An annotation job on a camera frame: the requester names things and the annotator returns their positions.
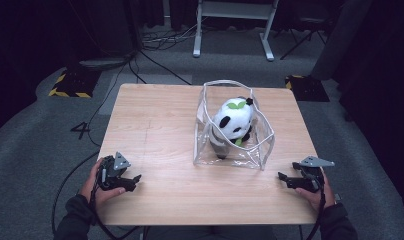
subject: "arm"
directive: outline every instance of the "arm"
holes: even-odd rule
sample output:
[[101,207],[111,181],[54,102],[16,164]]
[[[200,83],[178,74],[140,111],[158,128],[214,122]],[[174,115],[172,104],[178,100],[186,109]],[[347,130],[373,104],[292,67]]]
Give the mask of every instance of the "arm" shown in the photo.
[[[92,167],[90,175],[80,190],[80,194],[68,200],[65,208],[67,215],[62,219],[55,233],[55,240],[87,240],[87,233],[90,224],[95,225],[96,216],[90,208],[89,202],[91,192],[96,180],[96,174],[102,163],[103,158],[99,159]],[[96,191],[96,211],[107,200],[119,196],[125,192],[125,188],[115,188],[108,191]]]
[[348,213],[341,203],[324,209],[320,220],[321,239],[358,239],[357,231],[347,216]]
[[86,198],[77,194],[68,200],[65,208],[68,213],[59,224],[54,239],[87,239],[90,224],[95,225],[96,218],[90,210]]
[[[352,240],[358,239],[357,232],[347,218],[345,207],[336,204],[333,190],[329,185],[326,174],[324,176],[324,195],[326,203],[320,219],[320,232],[322,240]],[[312,193],[302,188],[295,189],[299,195],[307,199],[311,206],[318,212],[320,208],[320,192]]]

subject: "hazard tape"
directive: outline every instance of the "hazard tape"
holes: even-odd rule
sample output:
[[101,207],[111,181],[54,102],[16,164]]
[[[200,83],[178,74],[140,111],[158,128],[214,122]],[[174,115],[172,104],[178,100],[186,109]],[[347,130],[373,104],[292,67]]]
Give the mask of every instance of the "hazard tape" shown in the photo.
[[91,98],[91,94],[87,92],[75,92],[75,91],[58,91],[61,84],[65,82],[66,72],[63,72],[61,76],[55,82],[52,90],[49,92],[49,96],[59,96],[59,97],[82,97]]
[[284,80],[285,84],[286,84],[286,88],[289,90],[292,90],[292,83],[290,82],[290,78],[304,78],[304,76],[301,75],[291,75],[291,76],[287,76]]

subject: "tripod leg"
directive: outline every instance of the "tripod leg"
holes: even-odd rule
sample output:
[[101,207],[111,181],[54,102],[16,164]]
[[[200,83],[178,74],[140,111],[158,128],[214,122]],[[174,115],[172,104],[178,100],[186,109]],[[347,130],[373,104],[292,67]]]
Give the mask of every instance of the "tripod leg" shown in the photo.
[[324,44],[326,44],[326,41],[324,41],[323,36],[321,36],[320,32],[317,31],[318,36],[320,37],[321,41],[323,41]]
[[302,38],[293,48],[291,48],[289,51],[287,51],[281,58],[280,60],[283,60],[287,55],[289,55],[293,50],[295,50],[299,45],[301,45],[305,40],[310,38],[314,32],[310,32],[308,35],[306,35],[304,38]]

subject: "metal stand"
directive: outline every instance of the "metal stand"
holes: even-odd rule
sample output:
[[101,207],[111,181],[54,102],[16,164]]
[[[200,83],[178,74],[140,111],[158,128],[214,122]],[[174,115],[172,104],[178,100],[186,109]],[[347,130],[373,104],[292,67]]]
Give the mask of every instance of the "metal stand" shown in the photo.
[[264,33],[260,33],[261,43],[265,51],[268,61],[274,60],[273,52],[268,43],[268,34],[270,33],[271,24],[276,14],[277,4],[279,0],[275,0],[273,4],[250,4],[250,3],[233,3],[233,2],[210,2],[199,0],[197,15],[197,30],[195,37],[195,46],[193,56],[200,57],[202,42],[202,16],[207,17],[228,17],[228,18],[245,18],[267,20]]

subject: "green leaf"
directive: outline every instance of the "green leaf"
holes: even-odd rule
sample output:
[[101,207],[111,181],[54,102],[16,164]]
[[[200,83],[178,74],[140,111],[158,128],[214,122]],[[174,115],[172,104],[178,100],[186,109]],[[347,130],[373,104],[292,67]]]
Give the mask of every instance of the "green leaf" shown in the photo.
[[237,109],[241,109],[245,106],[246,101],[240,102],[239,105],[237,105]]
[[229,107],[230,109],[239,109],[239,108],[237,107],[237,105],[234,104],[234,103],[229,103],[229,104],[227,104],[227,107]]
[[236,140],[236,143],[235,143],[235,144],[240,147],[240,145],[242,145],[242,138],[238,138],[238,139]]

